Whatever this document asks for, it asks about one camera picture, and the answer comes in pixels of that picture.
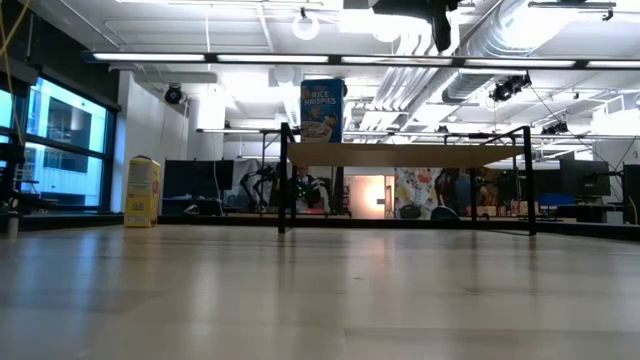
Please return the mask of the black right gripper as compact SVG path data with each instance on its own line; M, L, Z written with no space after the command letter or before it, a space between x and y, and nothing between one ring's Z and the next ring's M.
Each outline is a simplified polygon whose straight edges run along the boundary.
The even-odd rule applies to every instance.
M379 15L434 16L432 34L438 52L451 46L451 25L447 11L458 8L459 0L378 0L372 10Z

